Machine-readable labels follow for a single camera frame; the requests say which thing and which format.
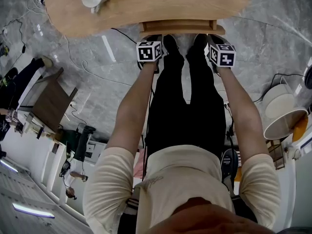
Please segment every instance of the gray tile floor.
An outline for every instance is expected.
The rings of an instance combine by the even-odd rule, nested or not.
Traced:
[[[39,54],[49,56],[55,63],[55,68],[63,67],[65,72],[60,83],[68,93],[76,86],[75,97],[77,116],[98,129],[97,137],[108,139],[114,128],[117,108],[130,86],[139,74],[136,63],[134,43],[115,30],[107,30],[87,38],[70,38],[69,59],[66,39],[50,23],[45,10],[35,8],[38,13],[26,9],[26,0],[0,0],[0,26],[3,27],[11,19],[19,18],[23,22],[21,31],[26,43],[26,53],[16,62],[21,70],[32,57]],[[34,8],[34,3],[28,0],[28,7]],[[312,56],[312,0],[251,0],[241,13],[235,17],[219,20],[225,30],[224,36],[236,46],[237,61],[233,72],[253,100],[260,98],[271,83],[275,73],[303,74]],[[7,57],[0,58],[1,73],[4,75],[20,55],[22,43],[18,32],[20,24],[14,22],[7,27],[7,33],[2,35],[10,48]],[[138,25],[128,25],[120,28],[133,40],[139,40]],[[105,36],[113,51],[113,60],[105,47],[102,36]],[[186,55],[194,35],[176,35],[180,51]],[[82,69],[82,61],[88,63],[87,70]],[[154,87],[158,75],[154,78]],[[287,77],[287,82],[295,90],[298,84],[303,85],[301,77]],[[182,72],[184,98],[190,100],[191,79],[188,63]],[[215,86],[223,91],[221,79],[215,75]],[[306,106],[312,102],[311,92],[304,87],[297,96],[299,105]],[[67,118],[62,125],[76,129],[80,122],[67,110]],[[226,113],[227,124],[231,118]]]

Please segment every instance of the wooden table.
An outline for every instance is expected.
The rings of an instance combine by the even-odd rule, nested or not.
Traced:
[[[45,0],[55,27],[68,37],[142,23],[142,35],[170,33],[224,34],[217,19],[236,15],[249,0],[108,0],[91,14],[81,0]]]

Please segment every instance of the fluorescent light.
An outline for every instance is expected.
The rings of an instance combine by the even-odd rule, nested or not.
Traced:
[[[13,166],[11,166],[9,163],[6,163],[4,160],[0,159],[0,162],[5,165],[6,167],[10,168],[14,172],[18,173],[18,170],[16,170]]]
[[[22,212],[22,213],[27,213],[27,214],[41,216],[41,217],[55,218],[55,216],[52,213],[34,210],[34,209],[31,209],[31,208],[28,208],[28,207],[25,207],[16,203],[12,203],[12,204],[15,210]]]

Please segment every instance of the white t-shirt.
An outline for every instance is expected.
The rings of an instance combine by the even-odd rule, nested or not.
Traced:
[[[116,232],[118,208],[132,194],[133,163],[133,155],[123,148],[109,148],[100,155],[83,197],[84,215],[95,234]],[[174,146],[152,154],[145,180],[136,186],[140,187],[137,234],[167,219],[193,197],[202,197],[234,212],[228,190],[221,183],[219,159],[196,146]],[[258,223],[272,227],[280,191],[269,155],[256,155],[244,163],[239,194]]]
[[[67,173],[64,175],[64,183],[65,187],[70,187],[75,180],[75,177],[71,176],[71,172],[82,173],[82,162],[73,158],[70,162],[70,169],[68,169]]]

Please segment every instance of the mug handle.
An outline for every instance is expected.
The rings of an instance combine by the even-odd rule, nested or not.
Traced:
[[[91,13],[95,14],[99,11],[99,5],[97,5],[96,7],[91,8]]]

